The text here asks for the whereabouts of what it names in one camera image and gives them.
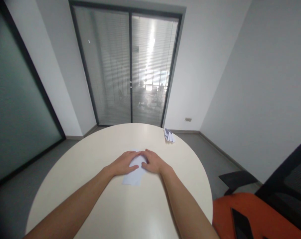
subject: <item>tabletop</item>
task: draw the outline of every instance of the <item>tabletop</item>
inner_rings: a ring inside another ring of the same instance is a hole
[[[163,128],[141,123],[111,126],[70,148],[53,166],[33,201],[26,233],[103,167],[129,150],[156,152],[176,172],[212,222],[213,202],[204,167],[177,135],[165,140]],[[75,238],[178,238],[158,175],[145,173],[140,186],[122,185],[114,177]]]

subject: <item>left hand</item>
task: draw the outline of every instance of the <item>left hand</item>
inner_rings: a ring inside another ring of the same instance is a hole
[[[115,175],[123,175],[128,174],[136,169],[138,169],[138,165],[134,165],[130,167],[130,163],[133,158],[139,156],[141,152],[135,151],[127,151],[119,156],[113,163],[107,166],[110,172]]]

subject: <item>sliding glass door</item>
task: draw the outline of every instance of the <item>sliding glass door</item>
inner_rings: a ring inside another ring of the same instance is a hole
[[[70,4],[98,125],[162,126],[181,15]]]

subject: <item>person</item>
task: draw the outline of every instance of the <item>person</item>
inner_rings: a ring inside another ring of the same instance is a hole
[[[140,152],[128,151],[123,153],[55,208],[24,238],[73,238],[111,179],[115,175],[128,174],[138,168],[138,165],[132,167],[129,165],[132,159],[139,155],[147,158],[148,163],[142,163],[144,169],[160,174],[181,238],[218,238],[207,217],[179,180],[173,168],[155,152],[148,149]]]

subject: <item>mesh chair back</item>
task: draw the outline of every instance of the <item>mesh chair back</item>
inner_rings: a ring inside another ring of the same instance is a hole
[[[301,145],[277,168],[256,196],[301,230]]]

